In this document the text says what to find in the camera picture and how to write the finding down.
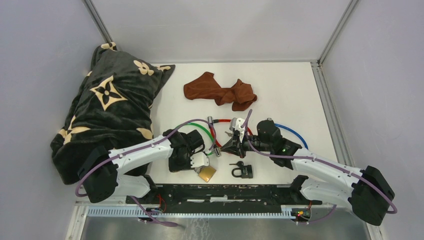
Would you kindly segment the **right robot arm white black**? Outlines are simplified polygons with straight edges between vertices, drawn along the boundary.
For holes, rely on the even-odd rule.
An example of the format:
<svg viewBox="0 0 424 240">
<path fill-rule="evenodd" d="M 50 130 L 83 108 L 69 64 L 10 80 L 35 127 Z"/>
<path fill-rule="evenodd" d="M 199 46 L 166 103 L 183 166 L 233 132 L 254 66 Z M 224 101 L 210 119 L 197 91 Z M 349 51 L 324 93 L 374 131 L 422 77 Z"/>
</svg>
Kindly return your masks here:
<svg viewBox="0 0 424 240">
<path fill-rule="evenodd" d="M 257 124 L 256 135 L 249 133 L 243 118 L 233 118 L 229 129 L 232 138 L 222 146 L 222 152 L 240 158 L 247 152 L 255 152 L 279 167 L 303 173 L 293 180 L 288 191 L 289 199 L 295 204 L 306 200 L 334 204 L 351 210 L 373 226 L 380 226 L 387 214 L 398 212 L 393 204 L 393 189 L 373 166 L 362 169 L 322 158 L 284 138 L 271 119 Z"/>
</svg>

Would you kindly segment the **black padlock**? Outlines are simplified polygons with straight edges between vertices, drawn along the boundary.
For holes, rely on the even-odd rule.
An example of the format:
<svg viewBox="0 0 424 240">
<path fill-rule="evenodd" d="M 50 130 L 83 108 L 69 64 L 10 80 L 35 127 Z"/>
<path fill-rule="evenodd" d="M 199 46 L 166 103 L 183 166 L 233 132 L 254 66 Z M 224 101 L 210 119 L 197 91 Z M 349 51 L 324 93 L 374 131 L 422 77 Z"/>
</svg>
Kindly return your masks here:
<svg viewBox="0 0 424 240">
<path fill-rule="evenodd" d="M 250 164 L 240 165 L 231 171 L 231 175 L 234 178 L 253 179 L 254 178 L 253 166 Z"/>
</svg>

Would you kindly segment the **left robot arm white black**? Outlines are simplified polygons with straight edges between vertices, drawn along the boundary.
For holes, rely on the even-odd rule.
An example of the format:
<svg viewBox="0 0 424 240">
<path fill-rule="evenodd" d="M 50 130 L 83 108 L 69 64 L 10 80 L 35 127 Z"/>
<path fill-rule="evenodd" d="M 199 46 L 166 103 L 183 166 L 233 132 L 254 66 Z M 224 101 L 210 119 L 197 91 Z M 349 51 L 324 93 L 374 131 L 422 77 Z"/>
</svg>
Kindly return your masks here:
<svg viewBox="0 0 424 240">
<path fill-rule="evenodd" d="M 172 173 L 208 167 L 210 160 L 204 146 L 197 130 L 182 133 L 170 129 L 152 140 L 130 147 L 112 150 L 96 147 L 77 174 L 91 203 L 99 203 L 109 197 L 134 196 L 145 204 L 151 204 L 157 198 L 151 178 L 128 173 L 158 160 L 167 160 Z"/>
</svg>

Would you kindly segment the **green cable lock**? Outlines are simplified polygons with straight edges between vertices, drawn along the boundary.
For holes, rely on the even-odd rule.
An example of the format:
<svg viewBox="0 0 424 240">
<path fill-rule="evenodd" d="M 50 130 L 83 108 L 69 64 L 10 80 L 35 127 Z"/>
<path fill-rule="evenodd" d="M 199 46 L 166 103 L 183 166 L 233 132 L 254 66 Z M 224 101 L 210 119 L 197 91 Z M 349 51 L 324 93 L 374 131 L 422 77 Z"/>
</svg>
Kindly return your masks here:
<svg viewBox="0 0 424 240">
<path fill-rule="evenodd" d="M 221 147 L 219 146 L 219 142 L 216 139 L 216 136 L 215 136 L 213 129 L 207 130 L 202 125 L 197 124 L 197 123 L 193 123 L 193 122 L 182 123 L 182 124 L 179 124 L 177 127 L 181 128 L 181 127 L 187 126 L 187 125 L 192 125 L 192 126 L 195 126 L 197 128 L 200 128 L 201 130 L 203 130 L 209 136 L 210 140 L 213 141 L 213 143 L 214 143 L 213 150 L 211 150 L 209 153 L 206 153 L 207 156 L 216 155 L 217 157 L 220 157 L 222 155 L 221 154 Z"/>
</svg>

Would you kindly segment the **brass padlock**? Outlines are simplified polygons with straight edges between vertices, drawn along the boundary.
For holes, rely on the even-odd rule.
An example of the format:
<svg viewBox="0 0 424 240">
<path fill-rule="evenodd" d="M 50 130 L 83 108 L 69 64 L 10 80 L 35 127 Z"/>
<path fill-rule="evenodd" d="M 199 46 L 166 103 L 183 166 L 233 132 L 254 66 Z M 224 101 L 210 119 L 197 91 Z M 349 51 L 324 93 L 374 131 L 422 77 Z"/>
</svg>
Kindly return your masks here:
<svg viewBox="0 0 424 240">
<path fill-rule="evenodd" d="M 197 173 L 198 177 L 206 183 L 211 180 L 211 178 L 215 175 L 217 171 L 214 167 L 210 165 L 196 167 L 194 170 Z"/>
</svg>

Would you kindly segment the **red cable lock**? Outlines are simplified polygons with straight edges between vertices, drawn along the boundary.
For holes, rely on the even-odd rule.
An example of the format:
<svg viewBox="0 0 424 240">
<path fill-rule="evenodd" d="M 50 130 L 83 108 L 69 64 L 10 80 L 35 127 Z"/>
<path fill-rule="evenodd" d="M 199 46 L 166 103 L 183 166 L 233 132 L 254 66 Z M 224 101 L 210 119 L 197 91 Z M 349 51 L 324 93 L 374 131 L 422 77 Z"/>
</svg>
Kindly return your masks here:
<svg viewBox="0 0 424 240">
<path fill-rule="evenodd" d="M 217 124 L 217 123 L 230 123 L 231 122 L 230 119 L 213 119 L 212 116 L 208 116 L 207 121 L 212 125 Z M 216 137 L 216 135 L 213 133 L 213 129 L 211 127 L 209 127 L 209 130 L 210 130 L 212 139 L 214 139 Z M 215 145 L 216 145 L 217 148 L 222 147 L 222 145 L 219 143 L 219 141 L 217 139 L 215 139 Z"/>
</svg>

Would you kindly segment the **black padlock key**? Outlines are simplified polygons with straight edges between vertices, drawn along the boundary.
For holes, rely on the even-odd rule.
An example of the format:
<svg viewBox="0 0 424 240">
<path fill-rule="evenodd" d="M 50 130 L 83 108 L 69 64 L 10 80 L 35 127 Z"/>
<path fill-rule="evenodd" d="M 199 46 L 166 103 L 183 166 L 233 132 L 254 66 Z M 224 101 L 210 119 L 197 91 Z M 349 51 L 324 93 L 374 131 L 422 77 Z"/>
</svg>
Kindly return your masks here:
<svg viewBox="0 0 424 240">
<path fill-rule="evenodd" d="M 237 166 L 237 167 L 241 168 L 241 167 L 244 166 L 244 162 L 243 161 L 238 161 L 236 163 L 230 163 L 229 165 L 230 166 Z"/>
</svg>

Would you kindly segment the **blue cable lock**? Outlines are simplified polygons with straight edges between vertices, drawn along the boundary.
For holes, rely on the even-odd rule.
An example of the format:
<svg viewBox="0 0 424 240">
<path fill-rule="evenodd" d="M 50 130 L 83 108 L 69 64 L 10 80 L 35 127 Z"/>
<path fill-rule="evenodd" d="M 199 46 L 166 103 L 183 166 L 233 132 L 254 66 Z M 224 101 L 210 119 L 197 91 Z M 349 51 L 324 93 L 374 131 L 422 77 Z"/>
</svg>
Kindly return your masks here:
<svg viewBox="0 0 424 240">
<path fill-rule="evenodd" d="M 292 129 L 288 126 L 285 126 L 283 124 L 279 124 L 279 123 L 274 122 L 270 117 L 266 118 L 266 120 L 271 121 L 275 125 L 275 127 L 279 128 L 280 130 L 284 130 L 285 132 L 289 133 L 289 135 L 291 137 L 294 137 L 296 139 L 295 142 L 298 143 L 299 145 L 301 145 L 303 148 L 306 148 L 307 150 L 309 149 L 309 145 L 308 145 L 307 141 L 297 131 L 295 131 L 294 129 Z"/>
</svg>

